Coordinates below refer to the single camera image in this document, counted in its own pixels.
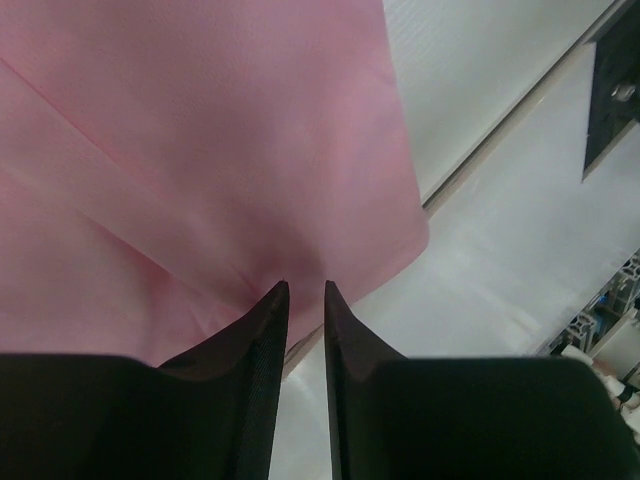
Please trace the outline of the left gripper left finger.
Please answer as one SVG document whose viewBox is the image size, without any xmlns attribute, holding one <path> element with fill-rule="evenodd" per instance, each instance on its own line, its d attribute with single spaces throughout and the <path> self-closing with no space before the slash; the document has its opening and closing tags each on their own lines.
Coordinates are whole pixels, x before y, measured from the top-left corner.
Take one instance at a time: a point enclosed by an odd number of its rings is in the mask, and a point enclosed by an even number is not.
<svg viewBox="0 0 640 480">
<path fill-rule="evenodd" d="M 1 358 L 5 479 L 265 479 L 290 294 L 158 367 L 119 356 Z"/>
</svg>

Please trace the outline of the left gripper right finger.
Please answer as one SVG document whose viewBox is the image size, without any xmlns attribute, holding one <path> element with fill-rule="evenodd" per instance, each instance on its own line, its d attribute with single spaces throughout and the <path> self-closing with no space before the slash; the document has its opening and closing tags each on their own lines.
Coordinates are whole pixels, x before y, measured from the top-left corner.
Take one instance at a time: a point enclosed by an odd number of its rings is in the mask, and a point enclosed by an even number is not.
<svg viewBox="0 0 640 480">
<path fill-rule="evenodd" d="M 336 479 L 635 479 L 639 451 L 604 385 L 561 357 L 416 359 L 327 282 Z"/>
</svg>

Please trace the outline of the pink t shirt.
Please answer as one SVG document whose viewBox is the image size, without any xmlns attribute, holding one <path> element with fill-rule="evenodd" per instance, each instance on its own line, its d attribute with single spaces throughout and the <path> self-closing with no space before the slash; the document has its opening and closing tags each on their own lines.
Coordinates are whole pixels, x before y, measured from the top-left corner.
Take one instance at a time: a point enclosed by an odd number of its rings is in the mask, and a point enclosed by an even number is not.
<svg viewBox="0 0 640 480">
<path fill-rule="evenodd" d="M 379 1 L 5 1 L 1 348 L 160 364 L 425 249 Z"/>
</svg>

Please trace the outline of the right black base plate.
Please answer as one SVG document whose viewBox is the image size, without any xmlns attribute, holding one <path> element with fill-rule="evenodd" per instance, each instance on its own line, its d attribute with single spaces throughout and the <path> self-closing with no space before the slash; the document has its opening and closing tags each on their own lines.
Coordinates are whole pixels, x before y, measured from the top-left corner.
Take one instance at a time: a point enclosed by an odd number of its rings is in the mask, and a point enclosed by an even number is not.
<svg viewBox="0 0 640 480">
<path fill-rule="evenodd" d="M 639 123 L 639 3 L 625 1 L 589 39 L 595 46 L 583 175 Z"/>
</svg>

